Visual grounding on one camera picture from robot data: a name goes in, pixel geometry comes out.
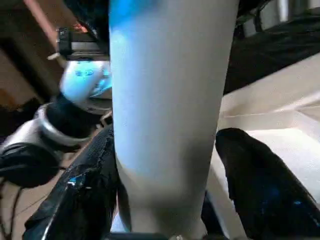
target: black wire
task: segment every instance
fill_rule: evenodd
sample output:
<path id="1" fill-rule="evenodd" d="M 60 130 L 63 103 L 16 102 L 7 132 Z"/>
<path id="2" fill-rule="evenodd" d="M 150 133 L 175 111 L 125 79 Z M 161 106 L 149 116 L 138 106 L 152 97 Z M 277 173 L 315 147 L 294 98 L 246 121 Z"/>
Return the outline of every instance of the black wire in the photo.
<path id="1" fill-rule="evenodd" d="M 19 199 L 21 197 L 21 194 L 23 192 L 24 188 L 23 187 L 20 187 L 16 196 L 15 196 L 15 199 L 14 199 L 14 203 L 13 203 L 13 206 L 12 206 L 12 210 L 11 210 L 11 225 L 10 225 L 10 233 L 8 235 L 8 238 L 10 240 L 13 239 L 13 231 L 14 231 L 14 226 L 15 226 L 15 217 L 16 217 L 16 210 L 17 210 L 17 205 L 18 205 L 18 202 L 19 202 Z"/>
<path id="2" fill-rule="evenodd" d="M 42 167 L 42 166 L 28 166 L 26 164 L 19 164 L 15 166 L 8 166 L 8 167 L 2 167 L 0 168 L 0 173 L 7 172 L 7 171 L 14 171 L 14 170 L 20 170 L 20 169 L 35 169 L 35 168 L 43 168 L 43 169 L 60 169 L 60 170 L 66 170 L 67 168 L 64 166 L 52 166 L 52 167 Z"/>
<path id="3" fill-rule="evenodd" d="M 27 168 L 41 168 L 41 167 L 32 167 L 32 166 L 27 166 L 24 164 L 20 164 L 20 165 L 16 165 L 16 166 L 10 166 L 10 167 L 3 167 L 0 168 L 0 173 L 1 172 L 7 172 L 7 171 L 12 171 L 12 170 L 17 170 L 17 169 L 27 169 Z M 66 170 L 67 168 L 64 166 L 53 166 L 53 167 L 45 167 L 45 168 L 57 168 L 60 170 Z M 10 232 L 9 234 L 7 234 L 6 228 L 5 228 L 5 224 L 4 224 L 4 219 L 2 216 L 2 190 L 4 188 L 4 185 L 6 183 L 6 179 L 3 178 L 0 182 L 0 231 L 1 234 L 3 235 L 5 240 L 12 240 L 13 239 L 13 233 L 14 233 L 14 227 L 15 227 L 15 217 L 16 217 L 16 210 L 17 210 L 17 205 L 19 202 L 19 199 L 21 197 L 21 194 L 23 192 L 23 187 L 20 187 L 15 198 L 14 198 L 14 203 L 11 209 L 11 221 L 10 221 Z M 40 201 L 41 199 L 43 199 L 45 196 L 41 197 L 39 200 L 37 200 L 35 203 L 37 203 L 38 201 Z"/>

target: ceiling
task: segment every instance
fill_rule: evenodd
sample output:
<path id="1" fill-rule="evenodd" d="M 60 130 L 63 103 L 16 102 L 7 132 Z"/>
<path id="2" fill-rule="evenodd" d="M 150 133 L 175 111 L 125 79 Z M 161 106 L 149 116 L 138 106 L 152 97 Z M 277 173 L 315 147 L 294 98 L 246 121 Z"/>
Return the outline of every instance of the ceiling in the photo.
<path id="1" fill-rule="evenodd" d="M 25 9 L 23 0 L 2 0 L 0 1 L 0 10 Z"/>

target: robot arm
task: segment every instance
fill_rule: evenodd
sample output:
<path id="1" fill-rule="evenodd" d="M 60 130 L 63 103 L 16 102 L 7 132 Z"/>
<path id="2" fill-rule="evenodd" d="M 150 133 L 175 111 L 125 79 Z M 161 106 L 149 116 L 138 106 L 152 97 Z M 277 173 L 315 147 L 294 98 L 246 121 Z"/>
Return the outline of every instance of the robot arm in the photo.
<path id="1" fill-rule="evenodd" d="M 86 46 L 77 58 L 69 59 L 60 94 L 2 144 L 1 177 L 25 188 L 43 185 L 57 174 L 64 153 L 90 139 L 102 115 L 112 107 L 109 61 L 97 53 L 90 56 L 92 51 Z"/>

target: black cable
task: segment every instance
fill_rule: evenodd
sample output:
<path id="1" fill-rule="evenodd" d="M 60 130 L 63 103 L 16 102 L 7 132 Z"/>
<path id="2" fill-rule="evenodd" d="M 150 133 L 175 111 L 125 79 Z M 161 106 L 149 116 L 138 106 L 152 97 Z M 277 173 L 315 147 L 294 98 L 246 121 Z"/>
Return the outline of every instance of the black cable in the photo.
<path id="1" fill-rule="evenodd" d="M 13 239 L 13 231 L 14 231 L 14 226 L 15 226 L 15 217 L 16 217 L 16 210 L 17 210 L 17 205 L 18 205 L 18 202 L 19 202 L 19 199 L 21 197 L 21 194 L 23 192 L 24 188 L 23 187 L 20 187 L 16 196 L 15 196 L 15 199 L 14 199 L 14 202 L 13 202 L 13 206 L 12 206 L 12 210 L 11 210 L 11 225 L 10 225 L 10 232 L 8 234 L 8 239 L 12 240 Z"/>
<path id="2" fill-rule="evenodd" d="M 37 167 L 32 167 L 32 166 L 27 166 L 25 164 L 20 164 L 20 165 L 16 165 L 16 166 L 10 166 L 10 167 L 3 167 L 0 168 L 0 173 L 1 172 L 6 172 L 6 171 L 12 171 L 12 170 L 18 170 L 18 169 L 27 169 L 27 168 L 37 168 Z M 54 167 L 44 167 L 44 168 L 58 168 L 60 170 L 66 170 L 67 168 L 64 166 L 54 166 Z M 17 205 L 19 202 L 19 199 L 21 197 L 21 194 L 23 192 L 23 187 L 20 187 L 15 198 L 14 198 L 14 203 L 11 209 L 11 221 L 10 221 L 10 231 L 9 234 L 7 234 L 6 228 L 5 228 L 5 224 L 4 224 L 4 219 L 3 219 L 3 215 L 2 215 L 2 190 L 4 188 L 4 185 L 6 183 L 6 179 L 3 178 L 0 182 L 0 232 L 3 235 L 4 240 L 12 240 L 13 239 L 13 233 L 14 233 L 14 227 L 15 227 L 15 217 L 16 217 L 16 210 L 17 210 Z M 41 197 L 39 200 L 37 200 L 35 203 L 33 203 L 32 205 L 36 204 L 38 201 L 40 201 L 41 199 L 43 199 L 44 197 L 46 197 L 48 194 L 46 194 L 45 196 Z"/>
<path id="3" fill-rule="evenodd" d="M 14 171 L 20 169 L 33 169 L 33 168 L 43 168 L 43 169 L 60 169 L 66 170 L 67 168 L 64 166 L 52 166 L 52 167 L 41 167 L 41 166 L 28 166 L 26 164 L 19 164 L 15 166 L 8 166 L 0 168 L 0 173 L 7 172 L 7 171 Z"/>

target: silver ring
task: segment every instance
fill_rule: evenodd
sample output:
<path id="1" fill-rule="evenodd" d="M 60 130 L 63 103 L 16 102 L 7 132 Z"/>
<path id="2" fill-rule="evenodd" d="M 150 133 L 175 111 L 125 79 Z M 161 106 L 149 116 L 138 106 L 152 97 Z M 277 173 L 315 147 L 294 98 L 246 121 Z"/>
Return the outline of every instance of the silver ring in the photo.
<path id="1" fill-rule="evenodd" d="M 42 105 L 38 111 L 38 120 L 39 120 L 39 125 L 41 126 L 41 130 L 43 133 L 50 138 L 51 140 L 54 140 L 58 144 L 67 146 L 67 147 L 72 147 L 84 142 L 87 142 L 90 137 L 86 138 L 75 138 L 71 136 L 67 136 L 63 134 L 61 131 L 56 129 L 48 120 L 47 115 L 46 115 L 46 110 L 47 107 L 50 103 Z"/>

